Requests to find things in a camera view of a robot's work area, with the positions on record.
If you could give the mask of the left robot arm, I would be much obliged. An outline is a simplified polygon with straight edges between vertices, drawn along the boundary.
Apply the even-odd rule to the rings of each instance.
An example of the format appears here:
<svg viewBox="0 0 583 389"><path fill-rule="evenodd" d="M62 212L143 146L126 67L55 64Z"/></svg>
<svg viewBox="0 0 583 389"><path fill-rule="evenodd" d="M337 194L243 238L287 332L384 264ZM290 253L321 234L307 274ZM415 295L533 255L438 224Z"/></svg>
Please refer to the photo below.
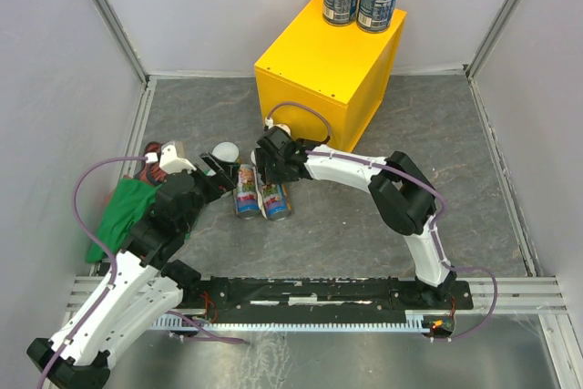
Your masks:
<svg viewBox="0 0 583 389"><path fill-rule="evenodd" d="M159 316L195 291L198 271L173 260L198 216L237 185L239 163L210 153L208 175L189 160L169 156L155 198L130 228L118 252L105 249L110 269L77 313L49 338L36 338L26 353L40 370L40 384L59 388L101 388L117 359Z"/></svg>

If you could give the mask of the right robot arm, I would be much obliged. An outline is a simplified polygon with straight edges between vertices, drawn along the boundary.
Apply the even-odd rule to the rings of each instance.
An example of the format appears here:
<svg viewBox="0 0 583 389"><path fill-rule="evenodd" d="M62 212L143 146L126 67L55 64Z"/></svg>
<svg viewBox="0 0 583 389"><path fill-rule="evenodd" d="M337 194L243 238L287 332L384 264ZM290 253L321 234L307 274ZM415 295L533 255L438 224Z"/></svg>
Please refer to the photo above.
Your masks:
<svg viewBox="0 0 583 389"><path fill-rule="evenodd" d="M258 139L251 161L261 183L331 181L369 194L384 223L404 237L421 299L431 305L450 299L456 273L437 228L445 201L405 153L396 151L388 158L360 156L293 139L274 126Z"/></svg>

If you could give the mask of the cartoon label can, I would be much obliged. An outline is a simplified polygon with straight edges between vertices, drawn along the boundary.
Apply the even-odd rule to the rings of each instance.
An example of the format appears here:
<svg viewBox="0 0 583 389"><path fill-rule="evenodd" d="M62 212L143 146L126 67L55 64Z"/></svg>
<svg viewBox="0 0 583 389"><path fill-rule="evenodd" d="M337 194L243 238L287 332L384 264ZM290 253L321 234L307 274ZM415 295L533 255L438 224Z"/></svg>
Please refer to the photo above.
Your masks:
<svg viewBox="0 0 583 389"><path fill-rule="evenodd" d="M288 195L282 184L262 185L261 196L265 217L268 220L283 220L291 215Z"/></svg>
<svg viewBox="0 0 583 389"><path fill-rule="evenodd" d="M240 165L233 198L235 213L240 219L248 220L260 214L255 172L252 165Z"/></svg>

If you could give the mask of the dark blue soup can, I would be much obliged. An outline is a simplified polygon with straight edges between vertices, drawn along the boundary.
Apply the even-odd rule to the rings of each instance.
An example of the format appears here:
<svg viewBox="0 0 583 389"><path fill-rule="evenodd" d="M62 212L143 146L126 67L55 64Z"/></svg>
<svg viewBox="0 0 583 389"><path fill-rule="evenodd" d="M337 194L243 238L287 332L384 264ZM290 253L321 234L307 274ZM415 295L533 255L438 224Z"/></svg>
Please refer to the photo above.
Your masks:
<svg viewBox="0 0 583 389"><path fill-rule="evenodd" d="M357 25L369 33L386 31L393 17L396 0L360 0Z"/></svg>

